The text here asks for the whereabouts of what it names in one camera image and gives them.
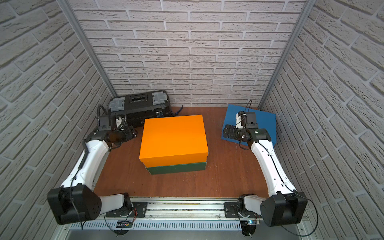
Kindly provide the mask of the blue shoebox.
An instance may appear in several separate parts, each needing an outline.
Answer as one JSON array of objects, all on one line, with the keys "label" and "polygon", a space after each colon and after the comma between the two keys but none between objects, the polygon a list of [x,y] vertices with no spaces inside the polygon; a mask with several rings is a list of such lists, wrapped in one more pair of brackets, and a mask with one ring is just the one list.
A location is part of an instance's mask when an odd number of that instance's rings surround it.
[{"label": "blue shoebox", "polygon": [[[239,111],[244,111],[245,107],[228,105],[226,116],[223,123],[223,130],[226,125],[235,125],[236,124],[236,114]],[[276,115],[268,112],[258,111],[250,109],[250,112],[256,113],[257,123],[259,128],[266,129],[272,139],[273,146],[277,143],[277,131],[276,131]]]}]

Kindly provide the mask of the orange shoebox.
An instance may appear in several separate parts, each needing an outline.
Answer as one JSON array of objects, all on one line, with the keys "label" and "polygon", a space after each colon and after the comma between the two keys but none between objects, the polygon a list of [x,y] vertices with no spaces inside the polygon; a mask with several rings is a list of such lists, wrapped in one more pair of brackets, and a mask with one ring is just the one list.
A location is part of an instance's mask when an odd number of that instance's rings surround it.
[{"label": "orange shoebox", "polygon": [[205,163],[208,155],[202,115],[145,120],[139,159],[147,168]]}]

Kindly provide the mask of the green shoebox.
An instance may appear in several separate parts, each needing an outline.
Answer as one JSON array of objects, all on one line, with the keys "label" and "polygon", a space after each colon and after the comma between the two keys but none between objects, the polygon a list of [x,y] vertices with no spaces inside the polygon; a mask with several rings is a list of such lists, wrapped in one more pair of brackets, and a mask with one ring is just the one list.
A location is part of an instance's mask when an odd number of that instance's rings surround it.
[{"label": "green shoebox", "polygon": [[151,175],[162,175],[162,174],[204,171],[206,169],[206,166],[207,166],[207,163],[202,162],[202,163],[183,164],[183,165],[151,167],[146,169]]}]

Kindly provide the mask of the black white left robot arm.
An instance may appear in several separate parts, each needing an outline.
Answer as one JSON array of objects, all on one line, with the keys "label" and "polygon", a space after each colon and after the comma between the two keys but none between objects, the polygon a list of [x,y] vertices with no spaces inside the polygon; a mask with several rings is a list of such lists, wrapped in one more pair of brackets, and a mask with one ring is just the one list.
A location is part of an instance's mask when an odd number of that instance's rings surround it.
[{"label": "black white left robot arm", "polygon": [[58,188],[51,189],[47,200],[59,225],[93,221],[99,215],[121,211],[128,216],[133,211],[128,193],[100,197],[93,190],[103,158],[111,150],[137,137],[138,132],[126,123],[124,116],[112,116],[99,105],[98,126],[82,140],[83,152],[68,178]]}]

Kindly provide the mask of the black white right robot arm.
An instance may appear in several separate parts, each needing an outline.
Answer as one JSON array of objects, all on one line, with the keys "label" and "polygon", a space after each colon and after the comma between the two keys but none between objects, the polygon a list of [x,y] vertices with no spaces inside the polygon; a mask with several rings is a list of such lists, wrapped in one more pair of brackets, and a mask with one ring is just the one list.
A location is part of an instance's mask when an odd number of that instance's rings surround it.
[{"label": "black white right robot arm", "polygon": [[308,200],[288,179],[274,151],[272,138],[266,129],[259,128],[256,114],[238,112],[236,124],[226,125],[223,136],[248,145],[247,149],[258,160],[268,187],[268,197],[241,196],[238,199],[239,211],[261,216],[269,227],[300,223]]}]

